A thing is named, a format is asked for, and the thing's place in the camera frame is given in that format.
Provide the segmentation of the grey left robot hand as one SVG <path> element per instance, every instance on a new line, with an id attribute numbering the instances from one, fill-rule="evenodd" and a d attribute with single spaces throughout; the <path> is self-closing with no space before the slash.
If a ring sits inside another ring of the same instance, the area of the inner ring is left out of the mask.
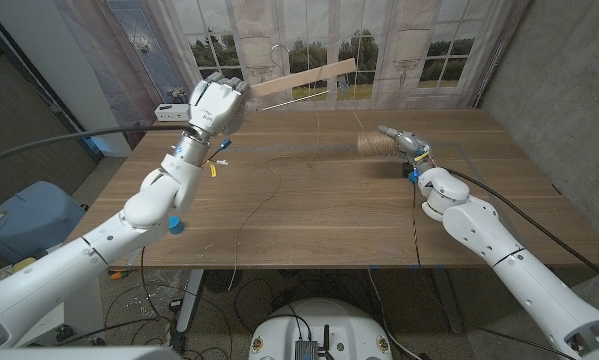
<path id="1" fill-rule="evenodd" d="M 211 135 L 237 132 L 245 120 L 249 84 L 238 77 L 214 72 L 201 80 L 188 101 L 189 123 Z"/>

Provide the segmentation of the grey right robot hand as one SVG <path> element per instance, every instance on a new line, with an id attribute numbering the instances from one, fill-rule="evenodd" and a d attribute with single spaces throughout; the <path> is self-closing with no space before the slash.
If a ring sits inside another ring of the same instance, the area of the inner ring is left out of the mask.
<path id="1" fill-rule="evenodd" d="M 421 136 L 383 125 L 378 127 L 378 131 L 396 141 L 398 152 L 403 155 L 406 163 L 422 170 L 435 166 L 431 146 Z"/>

